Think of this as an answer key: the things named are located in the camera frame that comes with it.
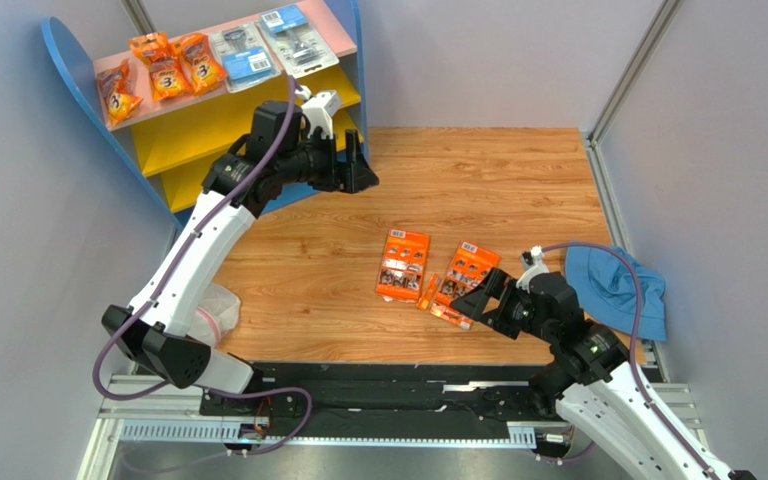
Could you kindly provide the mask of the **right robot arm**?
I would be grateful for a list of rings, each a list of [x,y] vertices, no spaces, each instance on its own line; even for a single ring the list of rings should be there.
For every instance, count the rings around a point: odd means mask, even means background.
[[[521,281],[493,268],[452,306],[509,338],[528,333],[546,342],[553,360],[530,379],[528,406],[570,423],[632,478],[753,478],[695,437],[615,333],[586,318],[560,273]]]

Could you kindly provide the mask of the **orange razor box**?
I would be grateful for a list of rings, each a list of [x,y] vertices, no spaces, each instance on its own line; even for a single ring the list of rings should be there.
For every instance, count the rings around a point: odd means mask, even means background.
[[[432,297],[431,314],[461,329],[469,330],[472,321],[456,311],[453,302],[476,287],[492,268],[499,265],[500,259],[500,255],[492,250],[462,242]]]
[[[386,237],[375,292],[386,301],[416,303],[426,271],[431,237],[391,229]]]

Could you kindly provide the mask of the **blue Gillette razor blister pack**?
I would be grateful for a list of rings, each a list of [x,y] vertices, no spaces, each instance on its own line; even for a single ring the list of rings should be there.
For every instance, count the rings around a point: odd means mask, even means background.
[[[261,13],[258,22],[283,69],[295,79],[339,64],[337,55],[297,4]]]

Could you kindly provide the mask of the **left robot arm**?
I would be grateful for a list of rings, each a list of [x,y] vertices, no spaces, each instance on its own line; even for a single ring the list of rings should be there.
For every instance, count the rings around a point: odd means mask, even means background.
[[[334,131],[341,105],[338,93],[326,90],[302,105],[267,101],[255,109],[250,132],[208,169],[189,221],[159,269],[128,305],[103,314],[110,347],[180,389],[246,390],[254,368],[195,339],[195,312],[232,247],[285,186],[355,194],[378,185],[358,131]]]

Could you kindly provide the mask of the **orange BIC razor bag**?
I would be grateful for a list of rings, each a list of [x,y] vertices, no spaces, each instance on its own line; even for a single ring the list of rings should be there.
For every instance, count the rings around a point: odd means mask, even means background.
[[[166,32],[152,32],[132,38],[128,45],[147,68],[154,101],[161,102],[193,93]]]
[[[143,102],[143,98],[133,91],[133,78],[128,59],[96,74],[96,85],[110,126],[130,118]]]
[[[189,83],[195,96],[218,88],[226,80],[227,73],[213,55],[207,35],[184,35],[173,40],[171,46],[174,53],[188,67]]]

